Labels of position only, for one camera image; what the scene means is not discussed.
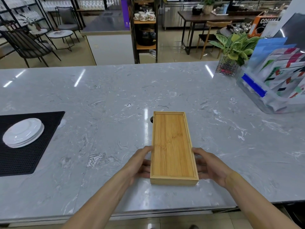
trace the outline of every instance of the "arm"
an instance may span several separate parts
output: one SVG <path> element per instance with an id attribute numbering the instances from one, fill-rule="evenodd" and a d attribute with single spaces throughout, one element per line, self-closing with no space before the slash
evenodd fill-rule
<path id="1" fill-rule="evenodd" d="M 62 227 L 62 229 L 101 229 L 104 228 L 135 177 L 150 177 L 150 161 L 145 155 L 152 149 L 145 146 L 139 149 Z"/>
<path id="2" fill-rule="evenodd" d="M 202 156 L 196 159 L 199 178 L 213 179 L 226 188 L 254 229 L 299 228 L 217 156 L 201 148 L 193 148 L 193 152 Z"/>

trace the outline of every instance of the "purple box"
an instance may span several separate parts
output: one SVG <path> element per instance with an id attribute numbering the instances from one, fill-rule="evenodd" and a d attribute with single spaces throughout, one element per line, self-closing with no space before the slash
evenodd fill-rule
<path id="1" fill-rule="evenodd" d="M 127 0 L 121 0 L 123 19 L 125 27 L 129 28 L 129 13 L 128 13 L 128 5 Z"/>

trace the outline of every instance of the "bar mat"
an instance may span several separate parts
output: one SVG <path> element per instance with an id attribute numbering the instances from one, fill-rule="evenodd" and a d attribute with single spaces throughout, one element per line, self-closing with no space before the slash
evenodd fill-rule
<path id="1" fill-rule="evenodd" d="M 34 173 L 64 114 L 61 111 L 0 116 L 0 177 Z M 41 136 L 21 148 L 8 147 L 2 140 L 4 133 L 15 123 L 28 118 L 38 118 L 44 124 Z"/>

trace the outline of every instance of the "gray cushioned chair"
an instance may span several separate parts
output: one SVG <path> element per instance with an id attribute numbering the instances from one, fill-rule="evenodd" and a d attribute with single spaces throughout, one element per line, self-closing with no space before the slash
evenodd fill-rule
<path id="1" fill-rule="evenodd" d="M 75 31 L 79 31 L 80 27 L 76 21 L 72 7 L 56 7 L 56 16 L 58 21 L 58 30 L 72 30 L 79 41 Z"/>
<path id="2" fill-rule="evenodd" d="M 17 29 L 12 31 L 0 31 L 3 37 L 7 40 L 7 42 L 17 51 L 21 58 L 24 59 L 27 67 L 29 64 L 27 59 L 38 58 L 39 61 L 42 59 L 44 64 L 47 65 L 43 56 L 53 53 L 60 60 L 57 54 L 53 51 L 52 46 L 48 43 L 48 41 L 38 42 L 33 38 L 32 35 L 28 35 L 23 29 Z"/>

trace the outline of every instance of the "wooden box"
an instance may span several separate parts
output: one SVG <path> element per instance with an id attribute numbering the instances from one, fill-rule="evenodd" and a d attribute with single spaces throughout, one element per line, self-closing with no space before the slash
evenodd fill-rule
<path id="1" fill-rule="evenodd" d="M 150 182 L 194 186 L 198 173 L 184 112 L 154 112 Z"/>

